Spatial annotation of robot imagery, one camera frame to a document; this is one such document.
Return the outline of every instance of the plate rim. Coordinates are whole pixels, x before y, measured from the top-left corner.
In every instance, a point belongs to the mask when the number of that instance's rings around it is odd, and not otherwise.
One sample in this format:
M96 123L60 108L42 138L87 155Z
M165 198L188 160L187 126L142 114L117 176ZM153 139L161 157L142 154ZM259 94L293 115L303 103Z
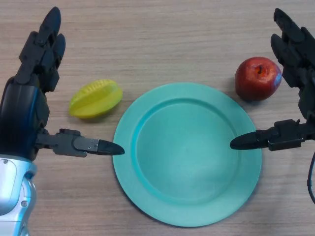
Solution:
M225 97L225 100L229 100L230 102L233 103L233 105L236 105L237 109L243 113L243 116L247 118L247 120L249 121L250 123L250 126L252 127L252 129L254 130L255 129L255 126L254 126L254 123L252 122L251 118L249 117L249 115L245 112L245 110L237 103L235 102L232 98L230 98L229 96L227 96L225 93L213 88L213 87L210 87L210 86L207 86L207 85L203 85L203 84L199 84L199 83L192 83L192 82L179 82L179 83L168 83L168 84L165 84L165 85L162 85L162 86L159 86L159 87L156 87L144 94L142 94L140 97L138 97L128 108L127 110L124 112L123 116L121 117L118 125L117 125L117 128L116 128L116 131L115 131L115 135L114 135L114 142L119 143L119 141L117 140L118 139L118 133L119 133L119 130L120 130L120 127L122 126L122 123L125 121L126 117L128 116L128 113L131 112L131 110L133 109L133 107L137 106L138 103L143 100L144 98L146 98L147 96L150 96L150 94L156 92L157 90L160 90L160 89L163 89L163 88L167 88L167 87L172 87L172 86L184 86L184 87L189 87L189 86L193 86L195 88L199 88L201 90L205 89L205 90L208 90L214 94L219 94L219 96L222 96L222 97ZM143 112L143 113L140 113L139 114L139 119L142 119L142 117L144 116L144 114L146 114L146 112ZM137 126L138 125L138 122L135 122L133 124L133 126ZM261 162L262 162L262 153L261 153L261 149L256 149L256 158L259 159L259 170L257 170L257 177L255 180L253 180L253 183L252 183L252 188L251 188L251 191L250 193L248 194L248 196L246 197L246 199L244 199L244 201L239 204L239 206L235 207L236 209L232 210L230 213L227 213L226 216L220 218L220 219L217 219L215 221L213 220L209 220L208 222L207 221L204 221L204 222L200 222L200 223L180 223L179 221L181 220L174 220L174 219L163 219L163 217L159 216L159 215L156 215L154 212L148 210L148 208L146 208L146 206L142 206L140 202L138 202L137 200L134 199L134 196L133 194L130 193L130 189L128 189L128 186L125 185L125 181L123 180L123 177L122 175L119 173L120 170L119 170L119 164L117 160L121 160L121 158L124 158L127 153L124 155L124 156L120 156L120 157L113 157L113 166L114 166L114 169L115 169L115 175L116 175L116 178L121 186L121 188L123 189L125 195L129 198L129 200L135 205L137 206L138 209L140 209L142 212L144 212L146 215L148 215L149 217L152 217L158 221L161 221L163 223L166 223L166 224L170 224L170 225L174 225L174 226L180 226L180 227L200 227L200 226L205 226L205 225L209 225L209 224L213 224L213 223L216 223L216 222L219 222L229 216L231 216L233 213L237 212L239 208L241 208L241 206L243 206L248 198L252 195L253 191L255 190L255 187L257 186L257 182L259 180L259 177L260 177L260 172L261 172Z

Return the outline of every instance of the table surface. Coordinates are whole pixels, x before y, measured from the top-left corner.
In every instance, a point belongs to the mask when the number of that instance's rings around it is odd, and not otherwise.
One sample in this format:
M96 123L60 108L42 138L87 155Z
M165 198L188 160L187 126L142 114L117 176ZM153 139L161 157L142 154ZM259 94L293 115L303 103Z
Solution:
M235 99L255 125L268 128L282 119L301 118L298 90L282 82L258 104L234 91L238 65L253 56L275 56L270 36L280 33L276 7L315 33L314 0L56 0L67 47L60 80L47 95L47 128L80 130L112 140L128 106L144 92L166 83L193 81ZM18 55L32 30L53 5L50 1L0 1L0 86L15 75ZM67 114L72 95L84 84L112 79L124 98L109 115L82 122ZM253 196L231 217L211 226L185 229L159 223L138 211L123 194L111 157L85 159L41 150L37 205L30 217L32 236L306 236L314 234L315 206L306 180L314 144L263 151L261 178Z

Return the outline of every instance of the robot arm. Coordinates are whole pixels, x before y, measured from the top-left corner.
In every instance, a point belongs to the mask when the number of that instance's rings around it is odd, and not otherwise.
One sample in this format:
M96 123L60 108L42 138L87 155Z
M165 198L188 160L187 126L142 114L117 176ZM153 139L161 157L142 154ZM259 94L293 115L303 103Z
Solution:
M282 36L271 36L271 47L280 64L283 78L293 88L299 88L299 109L306 119L275 122L267 130L257 130L233 139L233 149L269 148L271 151L298 148L306 140L315 140L315 39L305 27L299 27L280 9L275 10L274 21L282 30ZM315 204L312 192L313 155L309 175L308 191Z
M45 93L54 91L65 38L58 34L61 14L57 7L45 17L38 32L31 32L19 56L21 66L4 88L0 104L0 235L29 236L27 221L35 205L32 182L38 150L85 157L87 153L120 155L124 149L112 142L60 129L50 135L45 126L49 108Z

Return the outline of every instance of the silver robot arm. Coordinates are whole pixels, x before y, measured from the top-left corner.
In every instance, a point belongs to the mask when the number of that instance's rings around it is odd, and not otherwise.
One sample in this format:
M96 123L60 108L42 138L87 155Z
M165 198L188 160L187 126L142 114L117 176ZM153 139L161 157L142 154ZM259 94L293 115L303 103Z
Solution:
M37 167L28 159L0 156L0 235L30 236L29 216L36 202L32 178Z

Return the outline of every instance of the wood grain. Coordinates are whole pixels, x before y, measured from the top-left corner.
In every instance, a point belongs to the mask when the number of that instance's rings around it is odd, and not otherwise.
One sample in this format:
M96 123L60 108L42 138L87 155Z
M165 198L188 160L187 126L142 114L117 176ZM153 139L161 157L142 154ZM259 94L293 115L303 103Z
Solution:
M275 60L270 36L280 33L275 7L315 33L314 0L56 0L67 41L60 80L47 96L48 130L79 129L111 140L127 107L144 92L170 82L194 81L215 87L241 104L255 125L298 119L298 91L282 83L268 100L242 102L234 92L238 65L252 56ZM15 75L18 55L30 31L38 30L54 6L47 0L0 1L0 87ZM82 85L109 78L124 90L110 115L85 123L67 115L71 96ZM259 184L231 217L208 227L182 229L161 224L126 198L110 157L56 156L43 150L35 163L37 205L29 227L33 236L310 236L315 211L306 188L314 151L263 151Z

